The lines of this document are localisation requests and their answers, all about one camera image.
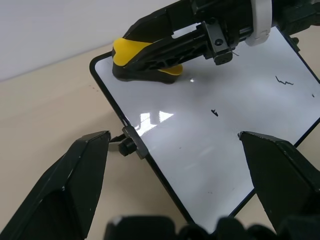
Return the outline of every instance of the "screw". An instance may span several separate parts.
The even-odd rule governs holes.
[[[218,38],[218,39],[215,40],[215,42],[214,42],[214,44],[215,44],[216,46],[221,46],[223,43],[224,43],[224,41],[223,41],[222,39],[220,39],[220,38]]]

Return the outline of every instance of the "beige table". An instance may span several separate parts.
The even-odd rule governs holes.
[[[319,29],[298,36],[302,56],[320,76]],[[101,130],[121,133],[122,124],[89,72],[89,62],[110,49],[102,47],[0,83],[0,230],[74,140]],[[299,150],[320,169],[319,138],[318,126]],[[157,214],[170,216],[178,227],[185,223],[145,160],[109,152],[88,239],[103,239],[114,216]],[[245,225],[271,225],[256,196],[237,218]]]

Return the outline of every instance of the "black clamp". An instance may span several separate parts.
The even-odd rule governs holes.
[[[119,143],[118,150],[123,156],[128,156],[134,151],[138,154],[140,159],[144,159],[149,151],[138,135],[133,126],[125,126],[122,128],[123,134],[111,139],[110,143]]]
[[[208,49],[204,53],[207,58],[213,58],[215,64],[222,65],[232,60],[233,54],[224,36],[220,24],[214,18],[201,23],[202,29],[207,36]]]

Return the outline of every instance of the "white ring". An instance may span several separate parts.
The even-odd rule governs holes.
[[[249,46],[264,43],[272,25],[272,0],[251,0],[253,33],[245,40]]]

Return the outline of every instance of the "white board surface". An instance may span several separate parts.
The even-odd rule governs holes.
[[[276,28],[266,43],[241,43],[234,52],[221,66],[203,57],[184,63],[171,85],[117,80],[111,57],[95,65],[186,210],[209,232],[253,189],[237,134],[294,144],[320,117],[320,85]]]

